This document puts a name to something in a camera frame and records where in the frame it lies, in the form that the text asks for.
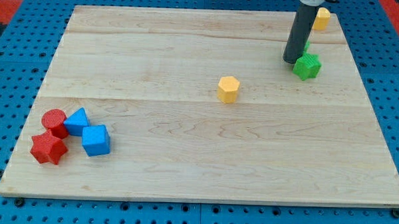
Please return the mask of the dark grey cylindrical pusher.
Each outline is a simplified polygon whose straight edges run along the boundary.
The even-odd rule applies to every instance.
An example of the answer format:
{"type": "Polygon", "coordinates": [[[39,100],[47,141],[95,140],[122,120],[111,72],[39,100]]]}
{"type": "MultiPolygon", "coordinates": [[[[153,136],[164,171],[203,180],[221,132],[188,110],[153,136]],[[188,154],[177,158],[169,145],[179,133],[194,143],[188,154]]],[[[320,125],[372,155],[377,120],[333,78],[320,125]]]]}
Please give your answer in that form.
{"type": "Polygon", "coordinates": [[[296,61],[302,57],[318,9],[319,6],[300,3],[283,53],[283,60],[285,62],[295,64],[296,61]]]}

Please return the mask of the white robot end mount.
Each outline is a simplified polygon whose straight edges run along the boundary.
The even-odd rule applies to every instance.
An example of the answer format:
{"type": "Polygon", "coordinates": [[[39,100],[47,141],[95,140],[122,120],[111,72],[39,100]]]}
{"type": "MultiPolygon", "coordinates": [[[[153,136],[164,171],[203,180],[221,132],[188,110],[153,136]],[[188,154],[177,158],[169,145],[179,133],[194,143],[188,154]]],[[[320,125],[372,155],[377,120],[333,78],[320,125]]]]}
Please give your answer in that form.
{"type": "Polygon", "coordinates": [[[329,3],[339,2],[339,0],[299,0],[299,1],[305,5],[315,6],[315,7],[322,5],[324,2],[329,2],[329,3]]]}

